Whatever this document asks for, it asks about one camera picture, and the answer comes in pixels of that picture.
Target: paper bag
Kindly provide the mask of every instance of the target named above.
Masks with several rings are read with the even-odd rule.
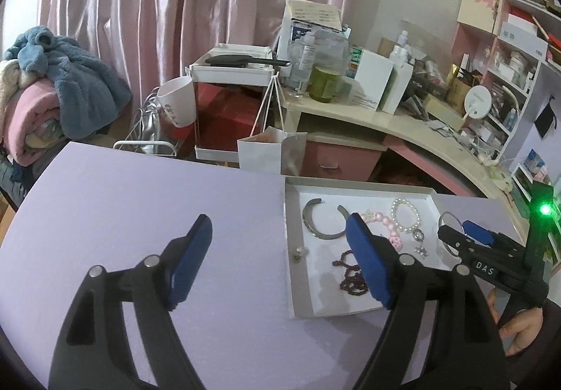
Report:
[[[282,175],[298,176],[304,162],[306,151],[305,132],[285,132],[281,129],[268,127],[265,131],[253,135],[262,111],[265,112],[264,126],[271,98],[276,94],[277,105],[280,110],[280,122],[284,129],[280,95],[282,94],[278,83],[278,74],[271,78],[261,107],[257,113],[251,135],[245,139],[238,140],[239,167],[249,172],[276,173]]]

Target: pink drawer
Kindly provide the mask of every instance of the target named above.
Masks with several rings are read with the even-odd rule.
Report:
[[[301,176],[368,181],[381,151],[308,141]]]

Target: green light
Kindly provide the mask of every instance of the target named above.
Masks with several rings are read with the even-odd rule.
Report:
[[[545,203],[540,206],[540,213],[542,213],[544,216],[551,216],[552,212],[553,212],[553,208],[551,207],[551,205]]]

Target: white bucket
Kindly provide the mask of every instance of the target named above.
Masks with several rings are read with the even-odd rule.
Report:
[[[186,127],[197,119],[193,79],[186,75],[166,81],[158,89],[158,101],[176,127]]]

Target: blue plush blanket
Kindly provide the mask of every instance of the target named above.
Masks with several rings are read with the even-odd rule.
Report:
[[[131,100],[128,84],[99,58],[69,37],[45,26],[21,34],[4,54],[20,68],[47,76],[57,91],[61,126],[70,139],[82,139],[111,124]]]

